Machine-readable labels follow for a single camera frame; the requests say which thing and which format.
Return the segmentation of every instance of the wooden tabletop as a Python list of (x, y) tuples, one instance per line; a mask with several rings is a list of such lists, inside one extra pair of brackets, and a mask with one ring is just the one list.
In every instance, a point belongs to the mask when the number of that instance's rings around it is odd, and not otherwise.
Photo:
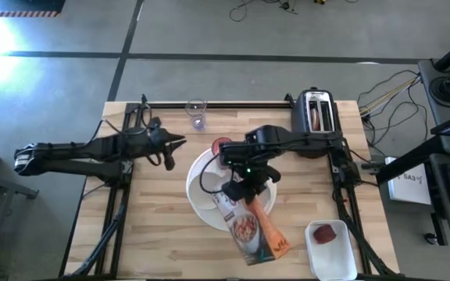
[[(125, 102), (107, 102), (103, 118), (121, 129)], [(369, 156), (363, 125), (355, 101), (337, 101), (343, 133), (351, 149)], [(243, 141), (244, 133), (271, 124), (291, 128), (287, 109), (209, 109), (207, 127), (192, 129), (183, 109), (155, 109), (162, 126), (182, 134), (187, 143), (173, 153), (176, 166), (167, 172), (163, 166), (137, 159), (120, 254), (118, 278), (137, 279), (301, 279), (313, 278), (305, 245), (304, 229), (314, 220), (338, 219), (331, 199), (332, 183), (327, 158), (299, 158), (286, 153), (271, 165), (280, 171), (277, 199), (270, 219), (286, 236), (292, 249), (276, 261), (247, 266), (228, 232), (207, 226), (193, 211), (185, 194), (185, 180), (192, 162), (217, 137)], [(98, 135), (113, 134), (102, 124)], [(374, 181), (371, 176), (364, 180)], [(88, 178), (85, 191), (101, 182)], [(355, 189), (366, 239), (389, 268), (398, 272), (393, 244), (379, 190), (371, 185)], [(73, 272), (91, 253), (102, 232), (107, 187), (89, 194), (82, 202), (73, 235), (66, 272)], [(361, 272), (357, 245), (355, 262)]]

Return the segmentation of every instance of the gray floor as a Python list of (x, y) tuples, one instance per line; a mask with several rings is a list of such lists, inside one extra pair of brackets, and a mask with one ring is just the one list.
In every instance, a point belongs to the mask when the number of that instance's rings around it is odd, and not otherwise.
[[(121, 52), (135, 0), (67, 0), (57, 19), (0, 19), (0, 52)], [(421, 59), (450, 49), (450, 1), (299, 0), (298, 16), (261, 1), (248, 7), (241, 23), (228, 13), (240, 1), (146, 0), (130, 51), (133, 53), (307, 55)], [(13, 150), (30, 142), (87, 140), (106, 101), (118, 59), (0, 58), (0, 176), (39, 189), (36, 201), (17, 200), (7, 219), (0, 256), (10, 280), (57, 276), (84, 182), (81, 176), (45, 174), (19, 177), (12, 171)], [(129, 59), (117, 101), (189, 98), (279, 100), (303, 89), (329, 90), (337, 100), (360, 92), (414, 65), (300, 62), (217, 62)], [(362, 101), (410, 79), (402, 74)], [(411, 90), (427, 105), (421, 85)], [(373, 119), (387, 125), (394, 100)], [(403, 106), (393, 123), (414, 111)], [(434, 125), (428, 112), (429, 127)], [(420, 144), (423, 113), (391, 129), (378, 147), (400, 156)], [(390, 202), (383, 193), (387, 220), (402, 273), (450, 279), (450, 245), (425, 244), (432, 230), (427, 213)]]

